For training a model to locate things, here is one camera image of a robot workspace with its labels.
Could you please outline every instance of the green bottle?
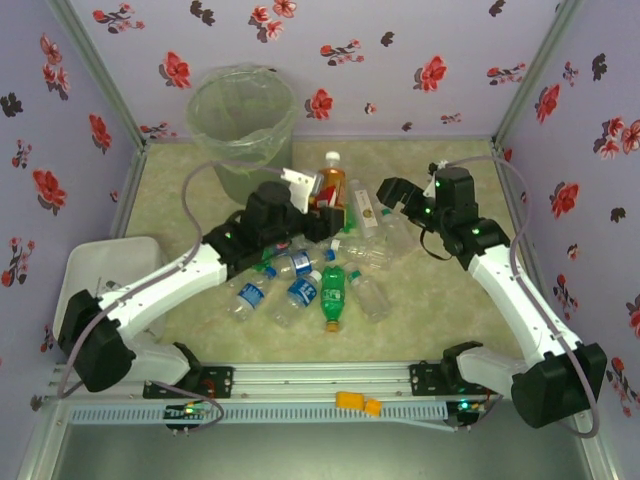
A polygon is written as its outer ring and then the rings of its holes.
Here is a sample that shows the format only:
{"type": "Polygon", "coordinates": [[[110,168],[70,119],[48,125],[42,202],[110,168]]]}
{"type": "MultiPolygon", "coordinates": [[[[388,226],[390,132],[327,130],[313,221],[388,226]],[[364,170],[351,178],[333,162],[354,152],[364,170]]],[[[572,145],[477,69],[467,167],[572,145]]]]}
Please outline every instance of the green bottle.
{"type": "Polygon", "coordinates": [[[338,319],[344,309],[344,270],[326,267],[322,272],[322,313],[327,319],[327,332],[337,332],[338,319]]]}

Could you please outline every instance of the floral wallpaper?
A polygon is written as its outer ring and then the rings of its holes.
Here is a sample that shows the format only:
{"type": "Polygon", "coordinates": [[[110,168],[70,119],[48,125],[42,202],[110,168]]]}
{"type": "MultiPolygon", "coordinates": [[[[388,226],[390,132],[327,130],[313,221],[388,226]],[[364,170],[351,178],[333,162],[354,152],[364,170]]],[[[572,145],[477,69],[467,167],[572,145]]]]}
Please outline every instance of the floral wallpaper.
{"type": "Polygon", "coordinates": [[[51,328],[67,257],[108,237],[135,146],[40,0],[3,4],[0,52],[0,465],[13,479],[62,359],[51,328]]]}
{"type": "Polygon", "coordinates": [[[633,0],[585,2],[503,142],[531,187],[552,305],[609,358],[598,403],[626,478],[640,471],[640,64],[621,46],[638,18],[633,0]]]}
{"type": "Polygon", "coordinates": [[[292,86],[296,134],[492,135],[560,1],[70,3],[140,134],[167,140],[189,136],[184,109],[205,76],[239,63],[272,68],[292,86]],[[169,133],[150,131],[158,125],[169,133]]]}

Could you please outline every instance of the white bottle cap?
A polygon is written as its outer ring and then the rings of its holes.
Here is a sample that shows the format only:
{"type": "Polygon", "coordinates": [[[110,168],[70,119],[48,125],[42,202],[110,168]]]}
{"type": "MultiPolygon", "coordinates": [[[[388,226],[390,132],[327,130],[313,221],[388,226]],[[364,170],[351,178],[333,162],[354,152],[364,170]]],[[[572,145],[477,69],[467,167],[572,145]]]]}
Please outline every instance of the white bottle cap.
{"type": "Polygon", "coordinates": [[[312,270],[309,276],[318,283],[322,282],[322,274],[317,270],[312,270]]]}
{"type": "Polygon", "coordinates": [[[324,156],[324,159],[329,165],[337,165],[338,163],[340,163],[340,154],[333,151],[327,152],[324,156]]]}

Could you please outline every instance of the clear plastic bin liner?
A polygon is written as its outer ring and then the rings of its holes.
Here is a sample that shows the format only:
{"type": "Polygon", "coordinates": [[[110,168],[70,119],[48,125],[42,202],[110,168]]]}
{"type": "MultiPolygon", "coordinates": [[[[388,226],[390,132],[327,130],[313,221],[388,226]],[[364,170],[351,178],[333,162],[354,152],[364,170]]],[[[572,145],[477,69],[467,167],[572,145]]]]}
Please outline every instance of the clear plastic bin liner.
{"type": "MultiPolygon", "coordinates": [[[[244,65],[209,75],[189,101],[186,121],[212,160],[291,168],[296,115],[293,91],[276,73],[244,65]]],[[[248,167],[215,169],[226,194],[241,204],[260,183],[277,180],[273,173],[248,167]]]]}

